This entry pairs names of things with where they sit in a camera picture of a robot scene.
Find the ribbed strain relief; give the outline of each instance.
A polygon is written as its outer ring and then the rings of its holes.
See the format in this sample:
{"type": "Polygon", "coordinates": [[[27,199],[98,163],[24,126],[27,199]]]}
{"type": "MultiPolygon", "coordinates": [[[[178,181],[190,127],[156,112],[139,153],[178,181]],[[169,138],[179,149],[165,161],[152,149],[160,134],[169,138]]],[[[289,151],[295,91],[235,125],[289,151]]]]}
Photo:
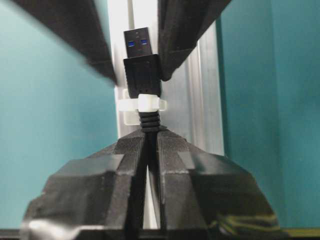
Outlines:
{"type": "Polygon", "coordinates": [[[160,130],[160,116],[158,111],[139,112],[141,130],[147,132],[158,132],[160,130]]]}

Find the usb connector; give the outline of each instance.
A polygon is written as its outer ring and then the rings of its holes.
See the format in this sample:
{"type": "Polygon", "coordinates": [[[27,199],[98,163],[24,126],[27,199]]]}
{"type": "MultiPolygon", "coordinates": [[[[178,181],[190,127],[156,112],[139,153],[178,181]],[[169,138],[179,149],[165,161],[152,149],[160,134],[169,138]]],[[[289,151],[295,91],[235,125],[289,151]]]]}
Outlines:
{"type": "Polygon", "coordinates": [[[128,58],[124,67],[130,98],[137,99],[139,94],[161,96],[162,72],[159,57],[152,54],[148,28],[138,28],[124,32],[128,58]]]}
{"type": "Polygon", "coordinates": [[[128,58],[152,54],[147,27],[125,31],[124,40],[128,58]]]}

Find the cable clip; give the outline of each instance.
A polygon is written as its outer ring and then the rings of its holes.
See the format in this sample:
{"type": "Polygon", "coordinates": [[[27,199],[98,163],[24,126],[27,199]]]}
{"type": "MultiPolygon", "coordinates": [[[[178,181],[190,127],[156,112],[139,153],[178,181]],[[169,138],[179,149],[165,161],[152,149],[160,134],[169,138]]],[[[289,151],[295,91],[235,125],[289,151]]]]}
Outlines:
{"type": "Polygon", "coordinates": [[[128,89],[122,91],[123,99],[117,101],[117,108],[123,113],[124,124],[127,126],[140,125],[140,113],[165,111],[167,101],[154,94],[139,94],[138,98],[130,98],[128,89]]]}

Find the teal wall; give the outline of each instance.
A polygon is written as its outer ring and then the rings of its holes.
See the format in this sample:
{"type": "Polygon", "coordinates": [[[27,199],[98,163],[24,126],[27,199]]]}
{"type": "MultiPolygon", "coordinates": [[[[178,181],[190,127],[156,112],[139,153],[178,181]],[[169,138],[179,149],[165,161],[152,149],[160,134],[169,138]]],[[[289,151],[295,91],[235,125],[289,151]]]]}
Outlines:
{"type": "Polygon", "coordinates": [[[217,22],[225,146],[285,227],[320,227],[320,1],[233,0],[217,22]]]}
{"type": "MultiPolygon", "coordinates": [[[[108,33],[106,1],[98,1],[108,33]]],[[[113,86],[0,0],[0,228],[17,228],[47,177],[117,139],[113,86]]]]}

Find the cable holder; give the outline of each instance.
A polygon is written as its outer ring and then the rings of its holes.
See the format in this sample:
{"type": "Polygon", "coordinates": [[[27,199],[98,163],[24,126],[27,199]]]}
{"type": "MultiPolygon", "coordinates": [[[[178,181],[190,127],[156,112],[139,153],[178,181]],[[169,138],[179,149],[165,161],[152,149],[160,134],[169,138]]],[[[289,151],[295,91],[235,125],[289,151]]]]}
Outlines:
{"type": "Polygon", "coordinates": [[[124,124],[140,125],[143,132],[159,131],[159,111],[167,109],[167,101],[155,94],[141,93],[138,98],[129,98],[128,89],[124,89],[122,94],[124,99],[117,101],[117,108],[123,112],[124,124]]]}

